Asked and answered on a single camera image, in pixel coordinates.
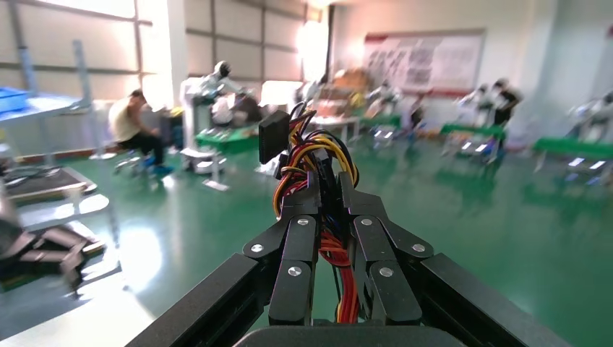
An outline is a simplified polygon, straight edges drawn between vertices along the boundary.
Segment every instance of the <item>blue bin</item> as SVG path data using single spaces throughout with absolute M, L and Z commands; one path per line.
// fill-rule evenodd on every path
M 0 114 L 26 109 L 27 94 L 23 90 L 0 87 Z

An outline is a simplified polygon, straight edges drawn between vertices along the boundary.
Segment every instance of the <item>humanoid robot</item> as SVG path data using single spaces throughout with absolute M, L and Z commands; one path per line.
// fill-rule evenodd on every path
M 211 108 L 224 93 L 247 95 L 249 92 L 229 78 L 230 64 L 220 61 L 215 71 L 206 77 L 188 78 L 181 84 L 181 105 L 184 109 L 183 167 L 193 169 L 197 174 L 215 174 L 226 161 L 216 150 L 199 147 L 195 137 L 200 132 L 214 133 L 213 122 L 227 124 L 232 121 L 231 112 L 212 115 Z
M 592 100 L 570 112 L 575 126 L 567 135 L 581 142 L 602 142 L 609 134 L 613 117 L 613 91 L 602 99 Z
M 482 85 L 457 101 L 458 123 L 475 127 L 485 127 L 492 123 L 493 100 L 488 90 L 488 85 Z
M 376 116 L 379 113 L 390 115 L 395 111 L 396 105 L 402 98 L 402 93 L 398 88 L 391 87 L 388 81 L 383 81 L 381 87 L 373 90 L 366 97 L 371 100 L 371 106 L 367 113 Z

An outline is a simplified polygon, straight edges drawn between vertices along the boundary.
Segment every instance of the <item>bulletin board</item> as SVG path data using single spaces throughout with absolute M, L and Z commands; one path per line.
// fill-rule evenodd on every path
M 484 38 L 480 29 L 368 34 L 364 67 L 375 83 L 407 93 L 465 95 L 476 87 Z

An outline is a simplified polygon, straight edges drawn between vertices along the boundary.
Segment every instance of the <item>person in black shirt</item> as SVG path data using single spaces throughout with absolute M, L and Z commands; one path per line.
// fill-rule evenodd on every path
M 503 127 L 511 120 L 513 110 L 521 102 L 521 96 L 518 93 L 513 92 L 509 88 L 509 82 L 504 79 L 497 80 L 492 86 L 493 91 L 498 91 L 499 98 L 503 101 L 502 105 L 496 108 L 494 114 L 494 125 Z

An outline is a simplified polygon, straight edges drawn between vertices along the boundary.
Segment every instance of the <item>cable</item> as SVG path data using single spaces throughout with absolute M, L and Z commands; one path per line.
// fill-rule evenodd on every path
M 317 174 L 321 171 L 314 151 L 325 150 L 331 158 L 338 160 L 340 169 L 348 173 L 354 186 L 359 183 L 359 170 L 347 146 L 335 135 L 326 130 L 316 130 L 304 138 L 304 132 L 317 112 L 305 111 L 306 108 L 302 106 L 304 103 L 297 104 L 291 112 L 293 119 L 290 121 L 288 162 L 280 170 L 281 180 L 273 194 L 273 209 L 278 217 L 281 216 L 282 200 L 307 188 L 310 171 Z M 333 216 L 325 215 L 321 226 L 318 252 L 333 267 L 338 296 L 335 321 L 352 324 L 357 322 L 359 311 L 358 289 L 348 252 L 340 241 L 342 225 Z

